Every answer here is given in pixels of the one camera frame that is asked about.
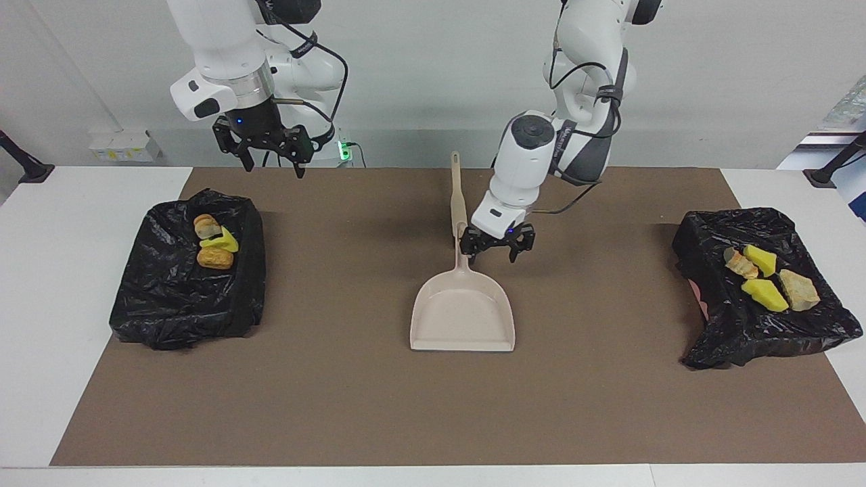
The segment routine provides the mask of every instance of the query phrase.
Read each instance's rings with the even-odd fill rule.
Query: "black trash bag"
[[[201,267],[192,221],[209,213],[236,238],[231,269]],[[248,198],[206,189],[151,208],[132,244],[109,324],[121,341],[155,350],[243,336],[262,318],[265,249],[262,217]]]
[[[728,247],[742,250],[747,244],[775,253],[777,271],[809,277],[821,302],[808,311],[781,313],[758,304],[740,288],[745,279],[725,267],[722,255]],[[860,323],[818,272],[794,223],[778,210],[691,211],[673,246],[680,257],[676,267],[692,283],[706,318],[703,333],[681,360],[688,367],[743,366],[755,357],[815,354],[863,335]],[[782,292],[778,276],[771,280]]]

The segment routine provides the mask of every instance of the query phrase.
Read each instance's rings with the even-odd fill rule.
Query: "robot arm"
[[[300,178],[304,165],[334,135],[333,112],[327,113],[315,92],[345,83],[348,67],[318,44],[312,30],[305,34],[290,25],[310,22],[320,0],[256,1],[268,29],[280,24],[303,43],[293,49],[275,40],[272,29],[271,36],[258,32],[247,0],[167,0],[196,60],[196,67],[171,85],[171,97],[189,120],[220,114],[213,125],[216,141],[247,171],[254,166],[249,149],[255,148],[289,159]],[[283,119],[295,125],[286,128]]]
[[[563,0],[544,67],[556,112],[528,111],[508,122],[489,189],[463,234],[464,254],[507,246],[514,262],[532,249],[535,233],[526,218],[547,174],[573,185],[599,182],[622,122],[619,105],[634,85],[634,75],[626,77],[624,26],[650,22],[660,6],[661,0]]]

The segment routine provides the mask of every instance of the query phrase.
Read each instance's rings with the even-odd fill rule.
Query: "beige dustpan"
[[[413,350],[511,352],[514,318],[502,287],[469,268],[460,252],[466,228],[460,186],[460,154],[451,153],[451,230],[456,266],[427,281],[415,299],[409,341]]]

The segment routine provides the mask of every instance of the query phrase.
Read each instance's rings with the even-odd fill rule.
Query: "bread piece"
[[[725,267],[736,272],[746,279],[754,279],[758,277],[758,268],[749,259],[740,254],[734,247],[728,247],[723,254],[725,257]]]
[[[199,215],[195,220],[196,235],[202,240],[223,233],[223,228],[211,215]]]
[[[776,273],[776,254],[759,249],[754,245],[747,245],[743,249],[743,255],[760,268],[760,271],[764,273],[764,277],[769,277]]]
[[[776,289],[772,281],[766,279],[749,279],[741,286],[752,299],[764,305],[770,311],[785,311],[788,302],[782,297],[782,293]]]
[[[788,302],[794,311],[806,311],[821,302],[810,278],[782,269],[779,271],[779,280],[782,281],[782,290],[788,296]]]
[[[235,263],[235,256],[228,250],[207,247],[201,249],[196,256],[198,265],[209,269],[227,270]]]
[[[196,219],[192,220],[192,224],[197,224],[198,222],[205,220],[205,219],[210,219],[210,220],[213,220],[215,222],[217,220],[216,218],[213,217],[213,215],[210,215],[209,213],[202,213],[201,215],[198,215],[196,217]]]

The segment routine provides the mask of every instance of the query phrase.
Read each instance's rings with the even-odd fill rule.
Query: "black stand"
[[[53,164],[43,164],[39,159],[26,153],[2,130],[0,130],[0,147],[6,149],[12,159],[24,168],[24,175],[18,179],[19,183],[41,183],[54,170]]]
[[[848,144],[832,161],[827,163],[827,166],[821,169],[804,169],[803,174],[806,175],[806,179],[809,179],[809,182],[816,188],[835,188],[836,185],[831,181],[833,172],[844,166],[846,162],[864,148],[866,148],[866,132],[857,135],[853,142]]]

